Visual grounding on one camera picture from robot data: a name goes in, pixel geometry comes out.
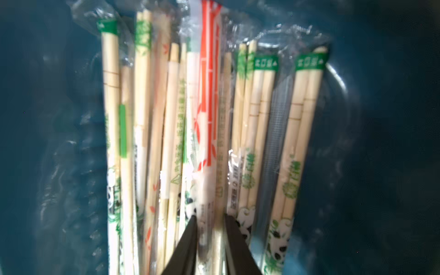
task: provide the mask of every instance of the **dark blue background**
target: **dark blue background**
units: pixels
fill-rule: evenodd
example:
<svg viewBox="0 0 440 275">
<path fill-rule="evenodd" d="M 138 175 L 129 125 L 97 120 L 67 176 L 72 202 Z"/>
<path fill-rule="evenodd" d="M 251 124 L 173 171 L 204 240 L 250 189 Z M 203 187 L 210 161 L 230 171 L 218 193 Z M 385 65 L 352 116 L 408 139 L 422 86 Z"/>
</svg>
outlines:
<svg viewBox="0 0 440 275">
<path fill-rule="evenodd" d="M 439 274 L 440 3 L 270 3 L 332 37 L 346 86 L 343 106 L 316 115 L 286 273 Z M 59 0 L 2 1 L 0 38 L 3 274 L 106 274 L 100 42 Z M 353 143 L 336 145 L 329 178 L 316 149 L 340 107 L 355 114 L 336 128 Z"/>
</svg>

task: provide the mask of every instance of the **bundle of chopsticks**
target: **bundle of chopsticks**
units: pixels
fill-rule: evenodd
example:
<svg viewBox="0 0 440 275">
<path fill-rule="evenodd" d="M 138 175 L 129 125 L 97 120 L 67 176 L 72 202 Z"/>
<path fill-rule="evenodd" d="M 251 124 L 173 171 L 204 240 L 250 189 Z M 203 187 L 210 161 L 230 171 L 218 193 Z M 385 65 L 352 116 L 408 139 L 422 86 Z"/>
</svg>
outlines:
<svg viewBox="0 0 440 275">
<path fill-rule="evenodd" d="M 111 275 L 161 274 L 191 215 L 200 274 L 222 272 L 225 209 L 249 242 L 278 58 L 257 55 L 256 40 L 240 44 L 232 94 L 221 6 L 201 5 L 197 47 L 171 41 L 166 13 L 137 12 L 134 69 L 120 69 L 117 34 L 102 31 Z M 272 210 L 277 228 L 293 219 L 321 77 L 297 73 Z M 292 171 L 297 181 L 286 185 Z"/>
<path fill-rule="evenodd" d="M 230 90 L 220 78 L 230 83 L 231 53 L 221 68 L 221 6 L 202 7 L 214 31 L 203 27 L 198 52 L 171 42 L 167 14 L 137 12 L 134 69 L 120 71 L 117 32 L 102 32 L 108 182 L 122 205 L 121 223 L 109 222 L 110 274 L 161 274 L 196 208 L 205 209 L 198 215 L 199 262 L 205 271 L 221 268 L 211 259 L 221 255 L 224 205 L 214 202 L 225 193 L 216 191 L 227 178 Z M 223 179 L 218 186 L 216 177 Z"/>
</svg>

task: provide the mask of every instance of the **plastic wrapper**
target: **plastic wrapper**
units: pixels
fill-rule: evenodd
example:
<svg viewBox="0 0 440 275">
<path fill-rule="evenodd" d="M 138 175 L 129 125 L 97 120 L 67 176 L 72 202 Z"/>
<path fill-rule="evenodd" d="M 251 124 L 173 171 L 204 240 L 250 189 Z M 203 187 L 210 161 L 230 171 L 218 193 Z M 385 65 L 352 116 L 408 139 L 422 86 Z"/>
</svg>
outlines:
<svg viewBox="0 0 440 275">
<path fill-rule="evenodd" d="M 171 148 L 171 172 L 167 179 L 163 176 L 161 182 L 169 181 L 169 205 L 166 217 L 166 238 L 165 238 L 165 266 L 174 252 L 176 247 L 176 236 L 179 230 L 179 208 L 180 208 L 180 190 L 182 184 L 182 166 L 183 166 L 183 143 L 185 129 L 185 109 L 186 109 L 186 43 L 181 43 L 180 63 L 178 74 L 178 91 L 175 97 L 175 114 L 174 114 L 174 140 Z"/>
<path fill-rule="evenodd" d="M 232 14 L 231 46 L 235 49 L 235 91 L 233 97 L 233 115 L 231 128 L 231 150 L 228 174 L 227 213 L 237 216 L 239 192 L 242 177 L 243 147 L 246 139 L 247 119 L 249 116 L 250 95 L 253 83 L 253 66 L 257 39 L 260 29 L 255 20 L 244 14 Z"/>
<path fill-rule="evenodd" d="M 80 26 L 101 37 L 107 148 L 109 274 L 134 274 L 137 257 L 131 142 L 133 40 L 105 1 L 68 3 Z"/>
<path fill-rule="evenodd" d="M 242 177 L 237 214 L 240 231 L 247 243 L 250 241 L 255 217 L 268 117 L 278 66 L 277 49 L 257 50 L 247 119 L 248 131 L 242 148 Z"/>
<path fill-rule="evenodd" d="M 183 128 L 177 118 L 184 107 L 179 102 L 179 22 L 174 7 L 167 2 L 142 2 L 138 10 L 135 87 L 138 85 L 139 101 L 135 102 L 139 123 L 135 131 L 138 129 L 139 136 L 135 142 L 137 201 L 139 207 L 144 203 L 141 272 L 161 274 L 166 264 L 168 213 L 173 212 L 169 211 L 170 196 L 177 211 L 179 180 L 175 177 L 180 175 L 174 171 L 179 169 L 182 155 L 179 140 Z"/>
<path fill-rule="evenodd" d="M 217 169 L 217 124 L 221 71 L 221 5 L 209 0 L 180 3 L 188 10 L 187 37 L 187 164 L 185 199 L 187 216 L 196 210 L 198 274 L 212 270 L 212 239 Z"/>
<path fill-rule="evenodd" d="M 197 187 L 193 180 L 195 160 L 195 138 L 194 120 L 197 112 L 197 89 L 200 64 L 198 44 L 195 42 L 195 35 L 201 28 L 201 22 L 197 18 L 191 17 L 190 5 L 187 1 L 179 1 L 182 11 L 182 22 L 180 24 L 180 39 L 187 45 L 186 56 L 186 108 L 185 108 L 185 131 L 183 145 L 183 165 L 180 195 L 180 218 L 179 218 L 179 238 L 182 236 L 186 225 L 192 215 L 196 215 Z"/>
<path fill-rule="evenodd" d="M 257 225 L 258 228 L 252 235 L 252 238 L 256 239 L 256 243 L 263 239 L 266 239 L 266 242 L 263 242 L 262 246 L 251 245 L 251 251 L 257 263 L 261 255 L 259 253 L 263 251 L 261 265 L 264 274 L 282 273 L 292 231 L 293 213 L 310 138 L 320 79 L 322 78 L 322 68 L 325 67 L 327 60 L 327 47 L 318 48 L 323 49 L 323 53 L 299 56 L 300 53 L 309 52 L 310 49 L 313 50 L 317 46 L 328 44 L 328 38 L 322 34 L 318 33 L 314 37 L 308 37 L 309 34 L 310 30 L 304 32 L 304 29 L 298 28 L 298 26 L 281 26 L 265 31 L 261 39 L 264 44 L 272 43 L 279 47 L 277 54 L 280 57 L 280 70 L 275 84 L 268 124 L 270 134 L 267 135 L 265 143 L 264 168 L 260 172 L 261 190 L 256 209 L 259 219 L 254 221 L 254 226 Z M 307 67 L 314 64 L 320 70 L 309 67 L 316 75 L 310 81 L 304 80 L 308 77 L 301 76 L 303 72 L 300 70 L 300 77 L 297 74 L 294 78 L 295 89 L 293 89 L 292 68 L 295 68 L 295 64 L 297 68 L 301 65 Z M 306 90 L 309 91 L 309 96 L 305 96 L 304 91 Z M 273 167 L 276 169 L 279 167 L 279 170 L 275 170 L 278 185 L 275 184 L 273 178 L 268 180 L 266 176 L 267 173 L 274 172 Z M 270 221 L 267 221 L 268 209 L 272 209 Z"/>
<path fill-rule="evenodd" d="M 231 42 L 233 21 L 227 11 L 222 14 L 222 34 L 220 50 L 223 57 L 219 63 L 220 85 L 218 86 L 218 123 L 217 123 L 217 168 L 216 168 L 216 197 L 214 204 L 213 228 L 213 267 L 212 274 L 222 274 L 224 254 L 224 213 L 227 205 L 227 174 L 229 146 L 231 135 L 231 105 L 234 86 L 233 75 L 235 66 L 232 63 L 233 47 Z"/>
</svg>

